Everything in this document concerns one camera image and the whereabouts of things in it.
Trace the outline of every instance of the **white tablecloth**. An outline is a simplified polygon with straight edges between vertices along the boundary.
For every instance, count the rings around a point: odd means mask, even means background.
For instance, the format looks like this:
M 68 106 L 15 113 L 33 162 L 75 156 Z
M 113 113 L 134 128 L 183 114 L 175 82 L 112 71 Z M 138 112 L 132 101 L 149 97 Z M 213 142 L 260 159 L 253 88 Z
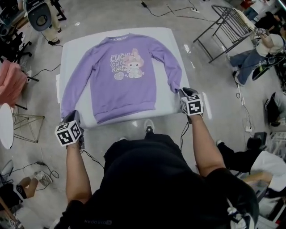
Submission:
M 182 80 L 181 87 L 189 87 L 187 75 L 183 65 L 183 61 L 174 38 L 174 35 L 170 29 L 167 28 L 135 28 L 135 29 L 124 29 L 103 32 L 99 34 L 89 35 L 83 38 L 69 41 L 64 44 L 62 59 L 61 59 L 61 70 L 60 70 L 60 84 L 59 84 L 59 96 L 60 100 L 63 98 L 64 89 L 71 77 L 74 69 L 78 62 L 81 60 L 85 52 L 91 47 L 97 45 L 105 37 L 116 37 L 125 35 L 127 33 L 142 34 L 153 37 L 164 44 L 176 57 L 178 63 L 182 68 Z M 110 123 L 118 123 L 122 121 L 146 119 L 155 116 L 169 115 L 179 113 L 180 110 L 180 99 L 178 94 L 174 94 L 167 83 L 167 75 L 164 69 L 164 65 L 153 59 L 153 66 L 156 75 L 156 86 L 157 86 L 157 100 L 155 103 L 155 110 L 147 110 L 136 114 L 123 116 L 120 118 L 112 119 L 104 122 L 100 125 L 106 125 Z M 80 113 L 81 127 L 82 128 L 93 128 L 98 124 L 93 116 L 90 93 L 90 80 L 88 81 L 83 93 L 80 96 L 76 104 L 76 110 Z

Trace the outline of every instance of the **metal folding rack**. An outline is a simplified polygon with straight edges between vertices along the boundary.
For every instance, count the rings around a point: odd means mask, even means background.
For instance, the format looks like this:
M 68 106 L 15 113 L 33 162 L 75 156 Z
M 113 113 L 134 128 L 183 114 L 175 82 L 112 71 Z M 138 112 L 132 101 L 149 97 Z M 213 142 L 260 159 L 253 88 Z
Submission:
M 209 63 L 213 62 L 215 59 L 220 57 L 222 54 L 228 53 L 231 49 L 233 49 L 239 43 L 243 42 L 251 34 L 250 28 L 243 21 L 243 19 L 241 18 L 237 10 L 235 10 L 234 8 L 218 6 L 218 5 L 212 5 L 211 7 L 219 15 L 219 19 L 216 20 L 209 28 L 207 28 L 201 35 L 199 35 L 193 41 L 194 43 L 198 41 L 203 47 L 203 49 L 210 56 L 211 61 Z M 210 52 L 206 49 L 203 43 L 199 40 L 199 38 L 216 24 L 218 25 L 218 28 L 216 29 L 216 31 L 213 33 L 212 36 L 216 36 L 218 38 L 218 40 L 225 47 L 225 51 L 213 58 Z M 216 34 L 219 29 L 221 29 L 226 34 L 226 36 L 230 39 L 232 45 L 229 48 L 227 48 L 227 46 L 222 42 L 222 40 Z

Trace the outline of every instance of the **pink cloth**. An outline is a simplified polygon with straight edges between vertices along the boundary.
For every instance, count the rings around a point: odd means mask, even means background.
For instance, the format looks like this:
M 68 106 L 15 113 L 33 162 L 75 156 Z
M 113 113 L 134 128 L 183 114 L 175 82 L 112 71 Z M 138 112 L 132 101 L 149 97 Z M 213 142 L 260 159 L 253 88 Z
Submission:
M 20 65 L 4 60 L 0 69 L 0 104 L 8 103 L 14 107 L 27 81 Z

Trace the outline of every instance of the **black chair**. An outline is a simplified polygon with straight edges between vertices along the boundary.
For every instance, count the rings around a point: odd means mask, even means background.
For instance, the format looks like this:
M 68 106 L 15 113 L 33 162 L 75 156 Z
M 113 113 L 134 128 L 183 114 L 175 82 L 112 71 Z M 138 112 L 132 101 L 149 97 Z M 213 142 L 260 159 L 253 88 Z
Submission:
M 10 41 L 10 42 L 4 42 L 0 38 L 0 61 L 3 62 L 3 59 L 1 58 L 2 56 L 6 57 L 7 60 L 10 62 L 17 62 L 18 64 L 20 63 L 20 59 L 24 55 L 29 55 L 32 56 L 32 53 L 30 52 L 24 52 L 25 48 L 28 45 L 31 45 L 32 43 L 29 41 L 26 44 L 23 43 L 23 45 L 20 47 L 22 44 L 22 35 L 23 33 L 16 34 L 16 37 Z

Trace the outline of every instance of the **sweatshirt sleeve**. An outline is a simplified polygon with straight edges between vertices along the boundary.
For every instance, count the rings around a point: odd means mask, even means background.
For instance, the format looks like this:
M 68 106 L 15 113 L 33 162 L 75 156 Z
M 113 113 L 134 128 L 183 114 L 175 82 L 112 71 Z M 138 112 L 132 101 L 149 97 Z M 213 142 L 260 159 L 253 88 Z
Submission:
M 177 93 L 182 78 L 182 69 L 177 59 L 165 45 L 154 38 L 151 38 L 149 53 L 154 59 L 164 64 L 171 91 Z
M 98 61 L 97 59 L 97 52 L 94 48 L 88 50 L 81 58 L 64 90 L 61 102 L 61 118 L 66 117 L 75 109 L 76 103 L 88 82 L 94 65 Z

